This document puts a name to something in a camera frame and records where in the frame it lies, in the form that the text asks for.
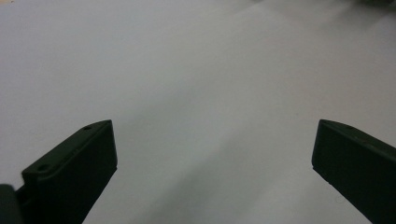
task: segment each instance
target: gray background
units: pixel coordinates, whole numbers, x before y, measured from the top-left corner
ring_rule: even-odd
[[[86,224],[369,223],[310,159],[319,119],[396,145],[395,20],[351,0],[0,5],[0,182],[112,119],[119,170]]]

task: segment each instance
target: screw hole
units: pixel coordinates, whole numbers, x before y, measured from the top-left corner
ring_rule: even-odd
[[[45,171],[47,171],[49,168],[50,168],[50,166],[49,166],[48,164],[44,164],[44,165],[40,165],[40,166],[37,168],[37,171],[39,171],[39,172],[45,172]]]

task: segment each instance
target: white surface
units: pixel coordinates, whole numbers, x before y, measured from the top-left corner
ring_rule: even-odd
[[[310,163],[319,119],[396,145],[394,13],[348,0],[0,6],[0,182],[113,119],[84,223],[369,223]]]

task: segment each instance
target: dark plastic part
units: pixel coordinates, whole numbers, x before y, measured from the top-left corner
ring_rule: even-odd
[[[0,224],[81,224],[116,170],[111,120],[86,126],[26,168],[16,192],[0,186]]]
[[[321,120],[314,170],[371,222],[396,223],[396,148],[351,126]]]
[[[17,195],[10,185],[0,185],[0,223],[23,224]]]

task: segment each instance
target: white table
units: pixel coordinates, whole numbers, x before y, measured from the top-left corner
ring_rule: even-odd
[[[112,119],[86,224],[369,223],[311,154],[319,119],[396,146],[395,22],[350,0],[0,5],[0,182]]]

